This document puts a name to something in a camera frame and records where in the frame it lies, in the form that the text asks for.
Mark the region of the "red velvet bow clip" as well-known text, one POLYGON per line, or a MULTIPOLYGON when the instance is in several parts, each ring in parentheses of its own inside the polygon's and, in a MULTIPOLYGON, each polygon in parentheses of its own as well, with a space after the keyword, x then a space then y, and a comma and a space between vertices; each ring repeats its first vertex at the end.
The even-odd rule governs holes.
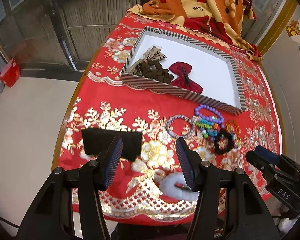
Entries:
POLYGON ((192 70, 192 66, 190 64, 178 61, 173 63, 168 70, 177 76, 176 79, 171 81, 171 85, 197 94, 201 94, 203 92, 203 88, 189 78, 189 74, 192 70))

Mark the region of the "red floral tablecloth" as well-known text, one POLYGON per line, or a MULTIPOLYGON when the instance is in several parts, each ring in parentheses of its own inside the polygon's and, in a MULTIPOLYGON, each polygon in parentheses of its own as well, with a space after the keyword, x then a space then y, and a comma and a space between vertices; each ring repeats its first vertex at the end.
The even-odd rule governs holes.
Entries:
POLYGON ((135 161, 122 157, 113 184, 100 194, 106 218, 145 225, 186 223, 193 216, 195 202, 173 199, 159 189, 166 176, 181 172, 175 136, 184 135, 189 148, 202 159, 230 171, 244 169, 262 198, 268 199, 270 193, 261 172, 245 159, 246 153, 258 145, 275 153, 282 152, 275 102, 258 63, 216 38, 208 35, 199 38, 235 59, 245 96, 243 113, 223 113, 225 129, 234 137, 234 148, 217 155, 210 138, 188 123, 194 117, 197 103, 121 81, 121 69, 145 27, 183 33, 176 25, 133 13, 122 18, 94 56, 74 93, 56 150, 57 165, 70 170, 91 159, 83 144, 83 129, 140 132, 142 139, 137 144, 140 156, 135 161))

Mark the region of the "striped white tray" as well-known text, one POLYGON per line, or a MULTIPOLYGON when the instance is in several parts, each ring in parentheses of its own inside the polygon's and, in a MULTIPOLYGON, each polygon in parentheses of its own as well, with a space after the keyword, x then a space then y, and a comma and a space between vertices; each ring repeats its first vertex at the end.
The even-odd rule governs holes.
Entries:
POLYGON ((170 30, 142 30, 122 68, 121 80, 133 87, 207 104, 234 115, 246 110, 235 59, 206 42, 170 30), (170 83, 145 77, 140 71, 141 66, 156 70, 149 63, 151 49, 159 52, 159 65, 172 76, 170 83))

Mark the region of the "red box on floor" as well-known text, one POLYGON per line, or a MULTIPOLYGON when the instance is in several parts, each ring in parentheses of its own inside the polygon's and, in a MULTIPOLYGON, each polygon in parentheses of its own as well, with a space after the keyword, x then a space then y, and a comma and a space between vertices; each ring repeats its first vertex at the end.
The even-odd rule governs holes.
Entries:
POLYGON ((0 81, 11 88, 20 76, 21 68, 19 64, 16 63, 15 59, 11 58, 0 72, 0 81))

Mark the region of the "orange red patterned blanket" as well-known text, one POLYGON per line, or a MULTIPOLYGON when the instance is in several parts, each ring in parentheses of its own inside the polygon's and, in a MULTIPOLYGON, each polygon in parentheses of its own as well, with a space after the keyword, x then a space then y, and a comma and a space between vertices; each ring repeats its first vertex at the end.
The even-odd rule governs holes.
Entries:
POLYGON ((255 20, 252 0, 149 0, 130 12, 169 22, 198 33, 210 34, 244 50, 252 61, 261 61, 257 47, 243 39, 243 20, 255 20))

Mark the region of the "red wall sticker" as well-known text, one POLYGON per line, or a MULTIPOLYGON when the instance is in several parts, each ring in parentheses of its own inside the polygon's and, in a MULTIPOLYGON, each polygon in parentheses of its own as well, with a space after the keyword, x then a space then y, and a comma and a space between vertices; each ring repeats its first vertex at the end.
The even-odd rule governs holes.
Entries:
POLYGON ((286 26, 286 32, 292 41, 298 44, 298 50, 300 50, 300 19, 291 20, 290 24, 286 26))

